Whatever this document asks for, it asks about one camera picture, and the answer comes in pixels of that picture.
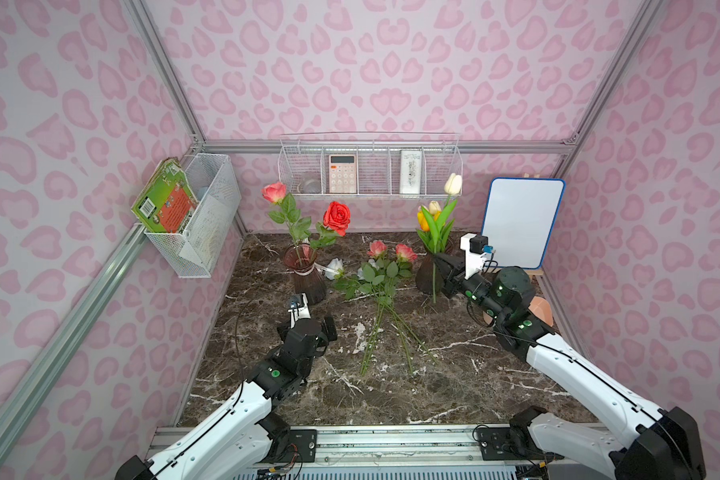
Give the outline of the white rose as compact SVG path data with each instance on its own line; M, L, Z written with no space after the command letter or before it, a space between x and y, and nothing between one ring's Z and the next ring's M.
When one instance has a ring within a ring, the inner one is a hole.
M343 261L339 258L332 259L323 269L323 273L328 280L334 281L344 276L345 270Z

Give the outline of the red rose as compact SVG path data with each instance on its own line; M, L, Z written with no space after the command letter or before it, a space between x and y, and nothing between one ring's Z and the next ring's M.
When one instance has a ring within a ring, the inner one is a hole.
M310 247L318 250L335 244L340 237L346 235L350 222L349 207L339 202L331 202L322 221L317 224L318 237L310 241Z

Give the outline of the cream white tulip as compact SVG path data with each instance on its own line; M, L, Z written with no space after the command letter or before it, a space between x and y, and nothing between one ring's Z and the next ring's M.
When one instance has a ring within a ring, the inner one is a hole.
M438 201L431 201L429 203L428 210L432 215L436 215L442 211L442 207Z

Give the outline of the pink rose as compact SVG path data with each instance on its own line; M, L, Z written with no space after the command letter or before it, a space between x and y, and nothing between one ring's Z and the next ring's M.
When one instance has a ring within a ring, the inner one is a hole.
M296 265L306 266L308 254L304 251L310 236L312 219L304 216L297 207L295 197L287 191L282 182L276 182L262 189L262 197L268 201L272 208L268 212L269 218L277 225L284 225L288 229L296 254Z
M399 262L414 263L417 259L417 255L413 249L405 244L397 244L395 254Z
M376 240L370 243L368 254L373 259L380 259L385 256L386 251L386 244L381 240Z

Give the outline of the small cream tulip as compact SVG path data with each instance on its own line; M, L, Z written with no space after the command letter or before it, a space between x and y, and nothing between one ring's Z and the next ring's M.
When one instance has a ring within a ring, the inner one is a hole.
M447 246L452 222L451 214L458 203L458 197L461 195L463 186L463 177L460 174L452 173L444 186L446 201L444 206L438 213L438 217L432 215L435 227L430 230L433 235L434 253L443 253Z

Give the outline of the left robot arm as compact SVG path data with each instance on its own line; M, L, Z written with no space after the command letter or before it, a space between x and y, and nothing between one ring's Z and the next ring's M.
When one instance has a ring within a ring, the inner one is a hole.
M337 339L331 316L301 318L217 410L149 459L133 456L117 479L230 479L286 450L290 426L275 408L307 383L314 360Z

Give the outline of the yellow tulip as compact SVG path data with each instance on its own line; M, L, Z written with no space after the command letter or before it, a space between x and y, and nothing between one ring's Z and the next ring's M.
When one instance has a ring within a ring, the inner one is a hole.
M422 211L417 212L417 221L420 227L420 230L423 232L429 232L430 226L427 221L426 215Z

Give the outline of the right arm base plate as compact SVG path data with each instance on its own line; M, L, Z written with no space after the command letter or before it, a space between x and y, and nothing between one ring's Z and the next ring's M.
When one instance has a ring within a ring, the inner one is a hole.
M519 428L477 425L472 438L484 461L540 461L544 453Z

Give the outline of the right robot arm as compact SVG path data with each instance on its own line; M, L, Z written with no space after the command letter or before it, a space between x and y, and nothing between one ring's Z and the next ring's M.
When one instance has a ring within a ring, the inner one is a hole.
M706 465L696 420L666 410L620 384L574 350L530 309L535 290L519 267L481 274L482 256L438 254L433 263L447 297L461 294L491 320L503 348L554 380L605 426L604 431L528 408L511 426L519 449L534 447L575 461L610 479L703 479Z

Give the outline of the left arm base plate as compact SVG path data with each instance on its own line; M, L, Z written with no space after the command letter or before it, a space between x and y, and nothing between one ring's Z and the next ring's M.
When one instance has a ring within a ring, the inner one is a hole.
M316 457L318 431L316 429L291 429L277 433L263 463L313 463Z

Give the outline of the pink plastic tray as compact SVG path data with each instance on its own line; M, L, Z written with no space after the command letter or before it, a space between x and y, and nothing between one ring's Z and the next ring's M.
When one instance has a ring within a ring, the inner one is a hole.
M554 326L554 317L551 305L545 298L535 296L529 305L529 310L550 327Z

